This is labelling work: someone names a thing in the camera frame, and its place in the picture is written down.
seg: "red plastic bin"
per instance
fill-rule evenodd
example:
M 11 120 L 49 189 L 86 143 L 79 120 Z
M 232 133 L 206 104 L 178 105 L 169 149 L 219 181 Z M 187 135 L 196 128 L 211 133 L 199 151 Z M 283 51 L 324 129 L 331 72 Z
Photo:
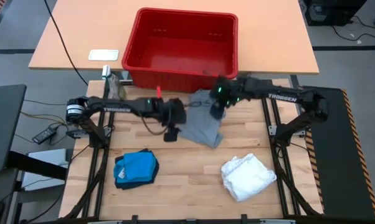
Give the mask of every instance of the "red plastic bin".
M 218 75 L 237 76 L 237 17 L 215 12 L 140 9 L 122 66 L 143 88 L 194 92 Z

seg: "concrete floor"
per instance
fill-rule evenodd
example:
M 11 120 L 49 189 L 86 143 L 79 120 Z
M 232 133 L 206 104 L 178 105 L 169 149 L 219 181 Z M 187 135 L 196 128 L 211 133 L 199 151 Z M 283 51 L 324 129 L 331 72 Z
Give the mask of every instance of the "concrete floor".
M 48 0 L 51 7 L 55 0 Z M 368 0 L 357 14 L 366 24 L 372 24 L 375 17 L 375 0 Z M 34 49 L 44 30 L 49 15 L 43 1 L 12 0 L 6 16 L 0 24 L 0 49 Z M 338 28 L 341 35 L 350 37 L 374 30 L 354 23 Z M 308 33 L 313 46 L 357 45 L 336 36 L 330 27 L 309 27 Z M 375 39 L 363 37 L 361 45 L 375 45 Z M 315 52 L 320 68 L 317 76 L 299 76 L 302 85 L 329 86 L 347 90 L 353 109 L 358 133 L 375 193 L 375 51 L 364 52 Z M 29 70 L 31 54 L 0 55 L 0 85 L 24 83 L 27 85 L 26 99 L 48 103 L 64 103 L 71 97 L 84 95 L 86 86 L 73 71 Z M 87 80 L 97 80 L 100 72 L 81 71 Z M 50 113 L 64 117 L 64 106 L 44 106 L 24 103 L 27 113 Z M 50 122 L 21 116 L 16 133 L 26 138 L 42 131 Z M 22 153 L 46 149 L 73 148 L 70 138 L 49 147 L 40 146 L 15 138 L 12 150 Z M 41 192 L 34 198 L 40 202 L 25 203 L 21 218 L 30 219 L 48 208 L 60 193 L 60 188 Z M 54 220 L 60 203 L 37 221 Z

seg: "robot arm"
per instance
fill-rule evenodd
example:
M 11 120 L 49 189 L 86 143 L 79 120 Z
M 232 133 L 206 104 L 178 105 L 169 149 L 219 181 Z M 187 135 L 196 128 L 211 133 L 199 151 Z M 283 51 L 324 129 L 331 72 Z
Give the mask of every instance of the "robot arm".
M 288 124 L 277 127 L 274 140 L 279 146 L 288 146 L 292 135 L 311 123 L 326 121 L 329 113 L 326 99 L 315 90 L 285 88 L 250 77 L 237 80 L 219 78 L 210 95 L 217 100 L 211 108 L 215 119 L 222 117 L 225 108 L 242 100 L 270 98 L 299 104 L 304 112 Z
M 175 124 L 186 122 L 186 112 L 180 99 L 164 102 L 162 98 L 138 98 L 135 100 L 102 99 L 96 96 L 80 97 L 67 102 L 66 121 L 84 129 L 92 147 L 108 145 L 102 127 L 97 127 L 90 117 L 99 111 L 133 113 L 142 118 L 154 118 L 162 126 L 168 127 L 165 141 L 176 141 L 178 129 Z

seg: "wooden table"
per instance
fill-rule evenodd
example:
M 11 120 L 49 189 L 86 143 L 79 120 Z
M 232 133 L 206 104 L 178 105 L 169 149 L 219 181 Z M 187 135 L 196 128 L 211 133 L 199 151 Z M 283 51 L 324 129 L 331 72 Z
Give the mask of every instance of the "wooden table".
M 287 79 L 273 82 L 276 85 L 289 86 Z M 91 81 L 87 95 L 102 96 L 103 88 L 103 81 Z M 129 99 L 156 94 L 155 90 L 133 86 L 127 87 L 126 91 Z M 164 100 L 176 96 L 187 101 L 187 94 L 163 92 Z M 297 116 L 294 104 L 279 101 L 278 106 L 282 122 L 289 122 Z M 98 113 L 92 119 L 97 121 Z M 156 121 L 148 119 L 148 122 L 152 129 L 161 129 Z M 141 120 L 132 114 L 117 113 L 114 124 L 115 131 L 112 134 L 103 190 L 101 220 L 130 220 L 132 215 L 139 215 L 139 219 L 145 220 L 225 219 L 240 218 L 243 213 L 249 218 L 282 217 L 276 182 L 241 203 L 236 202 L 222 184 L 221 165 L 231 160 L 233 156 L 243 157 L 252 152 L 266 167 L 273 169 L 260 100 L 242 101 L 227 110 L 219 130 L 224 135 L 224 139 L 217 149 L 183 138 L 178 138 L 177 142 L 163 142 L 162 136 L 152 136 Z M 302 138 L 293 137 L 292 142 L 305 147 Z M 80 152 L 87 144 L 88 139 L 78 140 L 74 154 Z M 130 190 L 116 189 L 113 178 L 114 158 L 146 147 L 153 151 L 160 164 L 154 184 Z M 297 189 L 314 209 L 321 212 L 321 203 L 307 151 L 290 146 L 288 153 Z M 91 156 L 92 150 L 87 149 L 71 164 L 60 217 L 69 213 L 85 191 Z M 292 203 L 288 195 L 288 206 L 292 212 Z M 95 199 L 96 196 L 93 194 L 91 215 L 93 215 Z
M 137 10 L 142 7 L 230 12 L 239 18 L 239 70 L 317 74 L 297 0 L 58 0 L 53 16 L 77 68 L 121 70 Z M 89 61 L 92 49 L 119 50 L 117 61 Z M 49 19 L 29 68 L 71 69 Z

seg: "white cloth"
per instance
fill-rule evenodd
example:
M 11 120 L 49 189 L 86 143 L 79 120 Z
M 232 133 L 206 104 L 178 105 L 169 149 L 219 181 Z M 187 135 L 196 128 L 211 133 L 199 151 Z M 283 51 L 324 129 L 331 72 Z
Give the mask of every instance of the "white cloth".
M 233 157 L 222 166 L 221 172 L 225 188 L 238 202 L 251 198 L 276 180 L 275 173 L 252 153 L 241 159 Z

